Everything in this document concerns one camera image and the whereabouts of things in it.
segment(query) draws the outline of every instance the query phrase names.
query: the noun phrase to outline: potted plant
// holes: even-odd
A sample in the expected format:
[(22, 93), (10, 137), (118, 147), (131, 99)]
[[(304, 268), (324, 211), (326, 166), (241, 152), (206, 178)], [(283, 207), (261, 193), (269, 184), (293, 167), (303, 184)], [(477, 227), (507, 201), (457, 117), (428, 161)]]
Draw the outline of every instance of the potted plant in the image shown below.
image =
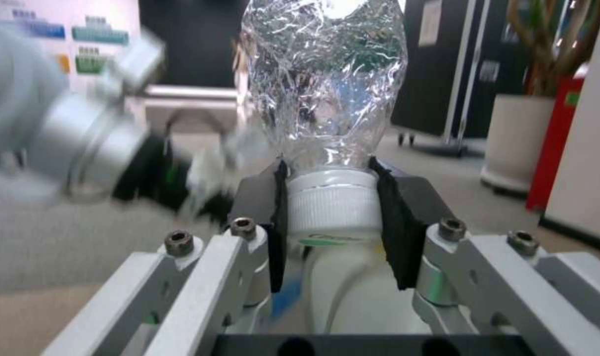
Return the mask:
[(481, 178), (493, 187), (526, 193), (559, 82), (575, 75), (594, 49), (600, 0), (508, 0), (507, 21), (533, 63), (527, 95), (496, 97)]

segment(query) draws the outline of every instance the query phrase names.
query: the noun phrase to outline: metal cylinder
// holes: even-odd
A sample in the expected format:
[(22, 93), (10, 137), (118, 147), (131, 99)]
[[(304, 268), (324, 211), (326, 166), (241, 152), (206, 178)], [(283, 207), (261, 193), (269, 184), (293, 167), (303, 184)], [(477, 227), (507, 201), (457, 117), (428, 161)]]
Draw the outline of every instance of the metal cylinder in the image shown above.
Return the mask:
[(243, 237), (247, 241), (252, 241), (256, 236), (256, 223), (248, 217), (239, 217), (234, 219), (230, 225), (231, 234)]
[(458, 304), (458, 294), (449, 283), (449, 279), (425, 256), (420, 259), (416, 290), (425, 300), (436, 306), (456, 306)]
[(183, 257), (194, 250), (193, 236), (183, 230), (176, 230), (168, 234), (164, 239), (166, 252), (174, 257)]
[(511, 231), (506, 236), (506, 242), (520, 255), (535, 256), (539, 248), (539, 241), (526, 231)]
[(466, 225), (458, 219), (444, 217), (438, 224), (438, 234), (447, 241), (458, 242), (466, 232)]

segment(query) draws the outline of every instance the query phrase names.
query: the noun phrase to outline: white bottle cap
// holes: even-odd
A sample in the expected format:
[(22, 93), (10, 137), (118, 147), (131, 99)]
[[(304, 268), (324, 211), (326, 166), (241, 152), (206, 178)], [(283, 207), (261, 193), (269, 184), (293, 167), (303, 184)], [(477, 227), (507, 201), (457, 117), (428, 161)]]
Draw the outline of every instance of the white bottle cap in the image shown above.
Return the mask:
[(381, 237), (377, 178), (352, 169), (311, 172), (288, 187), (288, 237), (309, 246), (374, 241)]

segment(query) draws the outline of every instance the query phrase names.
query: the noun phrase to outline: caster wheel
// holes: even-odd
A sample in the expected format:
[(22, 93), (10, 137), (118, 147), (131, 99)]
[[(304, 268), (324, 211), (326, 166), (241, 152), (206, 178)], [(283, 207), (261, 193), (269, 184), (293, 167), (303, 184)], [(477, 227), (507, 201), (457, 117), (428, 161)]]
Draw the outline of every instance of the caster wheel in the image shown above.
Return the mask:
[(464, 156), (465, 152), (467, 152), (467, 147), (460, 147), (458, 149), (458, 152), (456, 152), (456, 157), (462, 158), (462, 156)]

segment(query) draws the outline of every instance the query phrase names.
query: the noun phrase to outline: paper on wall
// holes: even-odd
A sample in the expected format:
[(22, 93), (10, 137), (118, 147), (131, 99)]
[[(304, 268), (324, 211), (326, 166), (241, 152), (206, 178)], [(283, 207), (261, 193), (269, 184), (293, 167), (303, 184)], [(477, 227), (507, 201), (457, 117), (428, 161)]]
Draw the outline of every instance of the paper on wall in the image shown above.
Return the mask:
[(420, 21), (419, 47), (435, 45), (438, 40), (438, 29), (440, 28), (440, 13), (443, 7), (442, 0), (425, 2), (422, 8), (422, 19)]

